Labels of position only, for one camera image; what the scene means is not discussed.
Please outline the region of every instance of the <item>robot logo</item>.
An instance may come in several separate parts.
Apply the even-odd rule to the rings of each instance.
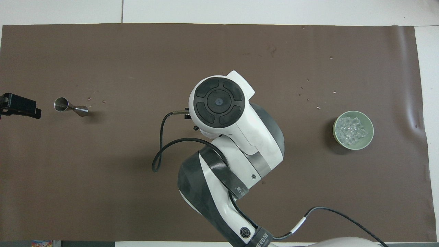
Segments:
[[[241,234],[241,236],[243,238],[248,238],[250,237],[250,230],[247,227],[243,227],[241,228],[241,230],[239,231],[239,233]]]

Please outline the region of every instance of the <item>robot end effector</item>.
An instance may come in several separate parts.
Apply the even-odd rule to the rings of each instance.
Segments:
[[[204,136],[228,136],[245,155],[261,155],[271,171],[283,160],[284,136],[262,107],[249,102],[254,93],[236,71],[210,76],[192,90],[189,112]]]

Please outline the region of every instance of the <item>black cord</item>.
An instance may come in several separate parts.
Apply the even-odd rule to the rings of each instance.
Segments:
[[[246,219],[255,229],[257,229],[259,226],[252,219],[250,219],[246,214],[244,214],[244,212],[241,211],[241,209],[236,204],[235,199],[233,198],[232,193],[230,193],[230,192],[229,192],[229,198],[230,198],[230,201],[232,201],[233,207],[235,207],[236,211],[238,211],[238,213],[244,219]]]
[[[355,225],[357,225],[358,227],[360,227],[363,231],[367,232],[370,236],[372,236],[375,240],[377,240],[383,247],[388,247],[381,239],[379,239],[377,236],[375,236],[373,233],[371,233],[369,230],[367,230],[364,226],[362,226],[360,223],[356,222],[355,220],[351,219],[349,216],[340,213],[334,209],[330,209],[328,207],[313,207],[311,209],[308,210],[308,212],[306,212],[306,214],[303,217],[307,217],[312,211],[317,210],[317,209],[323,209],[323,210],[328,210],[331,212],[334,212],[340,216],[343,216],[344,218],[346,218],[347,220],[351,221],[352,223],[354,223]],[[280,236],[280,237],[274,237],[274,240],[283,240],[286,239],[287,237],[293,235],[293,233],[288,232],[287,234]]]
[[[160,125],[160,149],[162,149],[162,145],[163,145],[163,126],[165,125],[165,121],[166,119],[170,116],[173,115],[173,112],[170,112],[168,114],[166,114],[166,116],[163,118],[162,124]],[[152,165],[152,170],[154,172],[157,172],[160,169],[160,165],[162,164],[162,153],[160,152],[159,158],[158,158],[158,164],[157,167],[154,167],[154,163]]]
[[[371,233],[369,230],[366,229],[366,227],[362,226],[360,223],[356,222],[355,220],[351,219],[349,216],[340,213],[334,209],[330,209],[328,207],[313,207],[310,210],[308,210],[308,212],[306,212],[306,214],[303,217],[308,216],[312,211],[317,210],[317,209],[323,209],[323,210],[328,210],[331,211],[333,213],[336,213],[342,217],[344,217],[345,219],[351,221],[352,223],[354,223],[355,225],[357,225],[358,227],[360,227],[363,231],[367,232],[371,237],[373,237],[374,239],[376,239],[378,242],[380,242],[381,245],[383,245],[384,247],[388,247],[381,239],[379,239],[377,236],[375,236],[375,234]]]
[[[198,139],[198,138],[180,138],[177,140],[173,140],[172,142],[166,144],[164,147],[162,147],[159,152],[155,155],[154,160],[152,161],[152,170],[154,172],[157,172],[159,167],[155,166],[155,163],[157,162],[157,159],[161,156],[162,152],[165,151],[168,147],[179,143],[179,142],[199,142],[202,143],[204,145],[209,146],[210,148],[212,148],[213,150],[215,150],[218,155],[221,157],[221,159],[223,160],[223,162],[226,164],[226,166],[229,166],[229,163],[227,162],[226,157],[224,156],[223,152],[221,152],[221,150],[219,150],[215,145],[213,145],[212,143],[205,141],[203,139]]]
[[[293,233],[292,232],[288,232],[287,234],[282,235],[280,237],[273,237],[273,240],[276,240],[276,241],[284,240],[284,239],[288,238],[291,235],[293,235]]]

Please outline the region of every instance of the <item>circular button panel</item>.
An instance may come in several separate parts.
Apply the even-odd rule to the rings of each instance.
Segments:
[[[195,90],[194,109],[206,125],[224,128],[241,117],[245,107],[244,99],[242,89],[234,81],[212,77]]]

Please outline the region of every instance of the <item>stainless steel jigger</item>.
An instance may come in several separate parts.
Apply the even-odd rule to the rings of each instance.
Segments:
[[[74,106],[72,103],[70,103],[64,97],[57,98],[55,100],[54,108],[55,108],[55,110],[57,110],[59,112],[65,112],[65,111],[73,110],[79,116],[87,116],[87,114],[88,114],[88,108],[86,106],[83,106],[83,105]]]

